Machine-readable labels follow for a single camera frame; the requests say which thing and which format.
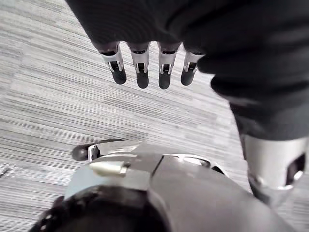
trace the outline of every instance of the black fingertip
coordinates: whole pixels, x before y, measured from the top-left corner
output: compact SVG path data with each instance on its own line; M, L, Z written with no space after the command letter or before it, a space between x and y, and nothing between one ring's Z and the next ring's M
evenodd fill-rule
M126 71L124 68L122 68L122 71L119 71L119 69L115 69L114 72L112 72L112 76L114 78L114 81L122 85L126 82Z
M163 74L159 75L159 86L161 89L167 89L170 85L170 74L164 71Z
M148 73L144 73L140 71L140 73L136 73L137 85L140 88L147 88L149 84Z
M192 72L192 70L188 70L187 72L185 70L183 70L182 72L182 76L181 76L181 82L184 86L188 86L192 83L194 78L194 73Z

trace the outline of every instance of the gray carpet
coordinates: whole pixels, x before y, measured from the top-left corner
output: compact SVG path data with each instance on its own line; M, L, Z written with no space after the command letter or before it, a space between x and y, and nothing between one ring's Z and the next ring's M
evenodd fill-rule
M246 189L242 158L227 102L197 73L180 83L180 49L171 87L158 86L152 43L147 89L136 84L121 44L128 80L117 85L64 0L0 1L0 231L26 231L64 193L75 145L107 138L139 139L213 159ZM278 213L309 231L309 175Z

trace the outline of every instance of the black sleeve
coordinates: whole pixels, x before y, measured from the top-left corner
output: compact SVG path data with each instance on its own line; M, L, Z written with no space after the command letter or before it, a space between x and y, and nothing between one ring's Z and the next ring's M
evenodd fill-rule
M183 41L207 54L212 88L239 132L268 140L309 134L308 0L67 0L94 44Z

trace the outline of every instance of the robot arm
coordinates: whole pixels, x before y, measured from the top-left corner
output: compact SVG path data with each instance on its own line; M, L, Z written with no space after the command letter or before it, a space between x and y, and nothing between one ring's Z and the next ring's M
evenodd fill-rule
M182 83L192 82L197 67L215 74L211 86L230 102L255 196L270 205L284 199L305 169L307 0L67 2L118 84L126 81L119 41L131 49L141 88L148 85L148 43L159 42L162 89L184 42Z

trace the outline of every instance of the silver metal part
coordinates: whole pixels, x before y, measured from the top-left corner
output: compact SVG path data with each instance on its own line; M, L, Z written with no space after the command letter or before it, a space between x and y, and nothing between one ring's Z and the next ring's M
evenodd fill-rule
M193 54L191 52L186 52L185 54L185 58L184 58L184 65L183 65L183 69L187 72L189 71L189 65L190 63L197 63L197 61L202 58L204 55L197 55L197 54ZM197 65L195 66L195 68L193 69L193 73L195 73L197 71Z
M133 59L133 65L135 67L135 71L137 73L140 73L140 70L139 70L139 64L144 64L144 73L147 73L148 72L148 64L149 64L149 46L150 46L150 43L148 44L148 47L147 47L147 50L145 50L144 53L136 53L136 52L133 52L131 50L131 56L132 56L132 59Z
M104 55L104 54L101 54L101 55L102 55L105 63L109 66L109 68L110 68L110 70L112 72L115 72L115 70L113 69L113 67L111 65L111 62L113 62L113 61L117 62L118 67L119 67L119 71L122 71L122 69L124 67L124 62L123 62L123 59L122 59L119 43L117 44L117 52L116 52L116 54L111 55L111 56L107 56L107 55Z
M224 174L226 177L228 177L226 171L224 171L223 168L221 168L216 162L210 161L209 159L206 159L202 156L198 155L192 155L192 154L164 154L164 156L173 156L177 157L179 162L188 162L192 164L196 164L199 166L203 166L209 169L216 170L215 167L217 167L222 174Z
M94 147L98 147L101 156L105 156L108 154L116 153L116 152L131 152L136 149L142 141L114 141L109 143L101 143L101 144L93 144L88 148L88 161L92 161L92 151Z
M100 176L125 176L129 163L123 161L101 161L89 164L91 170Z
M245 135L243 143L254 195L270 206L278 206L303 175L308 138L268 141Z
M176 59L178 49L173 54L164 54L161 50L160 43L158 43L158 46L159 46L159 69L160 69L160 73L161 74L164 73L164 65L169 65L168 74L171 74L174 63L175 63L175 59Z
M95 162L131 165L124 176L101 176L89 167ZM231 179L205 168L207 162L201 156L142 143L133 152L107 154L78 169L65 200L89 187L118 186L120 191L142 192L170 232L294 231Z
M74 173L66 190L65 199L79 191L97 185L122 186L129 189L147 190L151 173L143 170L132 169L124 165L127 162L133 163L137 159L138 156L132 157L132 154L118 154L114 157L103 156L84 165ZM96 167L94 163L101 162L104 162L105 164L109 163L110 167L104 167L101 170L96 168L94 171L94 167Z

